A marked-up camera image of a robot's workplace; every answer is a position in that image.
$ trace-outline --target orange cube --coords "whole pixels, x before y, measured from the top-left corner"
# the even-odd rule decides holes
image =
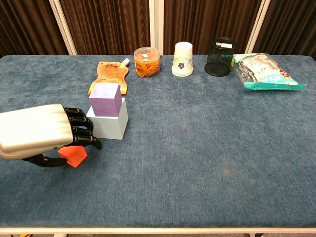
[[[70,146],[59,149],[58,154],[67,160],[67,163],[74,168],[87,157],[83,146]]]

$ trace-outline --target robot finger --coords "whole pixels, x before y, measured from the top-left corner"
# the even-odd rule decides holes
[[[83,116],[86,117],[85,113],[78,108],[64,108],[68,116]]]
[[[93,122],[86,117],[68,116],[68,119],[71,126],[85,126],[87,129],[93,131]]]
[[[92,145],[96,149],[101,150],[102,149],[102,143],[101,141],[94,137],[94,136],[78,136],[74,135],[74,140],[71,144],[68,144],[66,146],[89,146]]]
[[[71,128],[73,135],[79,135],[79,136],[93,136],[93,133],[89,129],[84,129],[80,127],[72,127]]]

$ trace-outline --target purple cube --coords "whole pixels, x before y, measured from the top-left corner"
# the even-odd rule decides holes
[[[118,83],[96,83],[89,96],[94,114],[98,117],[118,117],[122,96]]]

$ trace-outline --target plastic bag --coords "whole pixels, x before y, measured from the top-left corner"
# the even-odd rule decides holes
[[[244,87],[250,90],[301,90],[298,84],[268,54],[235,54],[232,66]]]

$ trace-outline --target plastic jar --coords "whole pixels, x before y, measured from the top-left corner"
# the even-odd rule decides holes
[[[136,74],[151,77],[160,72],[160,54],[158,49],[142,47],[134,52]]]

